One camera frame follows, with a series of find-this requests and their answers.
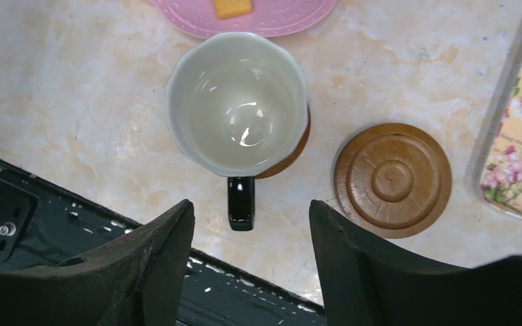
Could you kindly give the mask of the brown wooden coaster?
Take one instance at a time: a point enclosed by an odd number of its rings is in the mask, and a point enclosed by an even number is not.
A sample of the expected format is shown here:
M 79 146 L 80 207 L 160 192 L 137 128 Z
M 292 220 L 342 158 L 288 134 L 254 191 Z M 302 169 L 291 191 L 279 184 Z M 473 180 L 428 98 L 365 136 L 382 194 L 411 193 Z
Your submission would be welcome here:
M 309 135 L 311 131 L 311 113 L 310 109 L 307 109 L 308 111 L 308 122 L 307 127 L 304 130 L 304 134 L 301 137 L 299 143 L 297 144 L 294 151 L 286 158 L 278 162 L 276 165 L 272 166 L 268 170 L 265 170 L 263 173 L 260 173 L 259 175 L 255 176 L 255 179 L 265 179 L 269 177 L 273 177 L 281 172 L 283 172 L 285 169 L 287 169 L 289 166 L 291 166 L 302 154 L 303 150 L 306 147 L 306 144 L 309 140 Z
M 340 148 L 333 185 L 348 220 L 377 236 L 406 238 L 443 214 L 453 178 L 445 151 L 426 131 L 386 123 L 357 133 Z

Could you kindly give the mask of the floral serving tray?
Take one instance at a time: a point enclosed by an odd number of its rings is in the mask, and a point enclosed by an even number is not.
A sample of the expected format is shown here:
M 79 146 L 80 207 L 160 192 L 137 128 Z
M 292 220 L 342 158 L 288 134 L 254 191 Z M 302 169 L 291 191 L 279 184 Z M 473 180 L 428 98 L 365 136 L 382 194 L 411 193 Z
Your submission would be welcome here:
M 522 16 L 471 154 L 465 182 L 489 208 L 522 220 Z

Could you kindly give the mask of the black mug white inside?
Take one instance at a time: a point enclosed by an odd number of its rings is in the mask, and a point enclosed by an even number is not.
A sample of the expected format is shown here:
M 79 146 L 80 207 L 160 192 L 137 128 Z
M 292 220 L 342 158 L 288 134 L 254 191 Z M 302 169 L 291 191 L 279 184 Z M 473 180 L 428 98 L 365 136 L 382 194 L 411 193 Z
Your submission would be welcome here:
M 300 65 L 260 35 L 220 33 L 179 59 L 166 96 L 167 128 L 177 148 L 227 180 L 229 226 L 252 230 L 255 176 L 288 157 L 307 127 Z

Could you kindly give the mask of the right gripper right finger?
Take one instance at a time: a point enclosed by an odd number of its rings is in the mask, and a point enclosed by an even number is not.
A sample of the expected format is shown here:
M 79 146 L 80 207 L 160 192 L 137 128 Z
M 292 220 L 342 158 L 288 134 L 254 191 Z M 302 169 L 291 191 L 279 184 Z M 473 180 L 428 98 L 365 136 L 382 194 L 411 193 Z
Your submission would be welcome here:
M 407 251 L 321 200 L 309 207 L 329 325 L 522 325 L 522 255 L 463 268 Z

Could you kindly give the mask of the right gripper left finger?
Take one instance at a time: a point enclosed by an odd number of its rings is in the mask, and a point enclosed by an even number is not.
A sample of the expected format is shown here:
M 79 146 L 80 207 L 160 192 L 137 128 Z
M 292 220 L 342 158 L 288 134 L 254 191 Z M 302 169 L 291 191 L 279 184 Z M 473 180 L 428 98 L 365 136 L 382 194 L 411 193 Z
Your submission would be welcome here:
M 0 271 L 0 325 L 174 325 L 194 224 L 182 200 L 58 265 Z

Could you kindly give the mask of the orange biscuit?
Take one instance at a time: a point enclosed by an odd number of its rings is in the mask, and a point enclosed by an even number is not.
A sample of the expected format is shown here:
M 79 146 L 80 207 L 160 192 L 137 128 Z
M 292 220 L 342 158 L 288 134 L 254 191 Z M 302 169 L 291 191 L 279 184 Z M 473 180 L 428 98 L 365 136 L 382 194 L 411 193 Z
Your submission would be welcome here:
M 213 0 L 213 8 L 219 19 L 229 19 L 252 12 L 252 0 Z

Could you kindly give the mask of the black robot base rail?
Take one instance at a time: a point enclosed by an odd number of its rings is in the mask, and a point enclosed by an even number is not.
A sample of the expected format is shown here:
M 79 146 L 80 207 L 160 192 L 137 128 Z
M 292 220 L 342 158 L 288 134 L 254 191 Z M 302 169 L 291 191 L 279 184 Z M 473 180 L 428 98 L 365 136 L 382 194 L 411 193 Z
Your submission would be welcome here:
M 55 266 L 143 225 L 0 160 L 0 271 Z M 174 325 L 325 325 L 322 307 L 194 250 Z

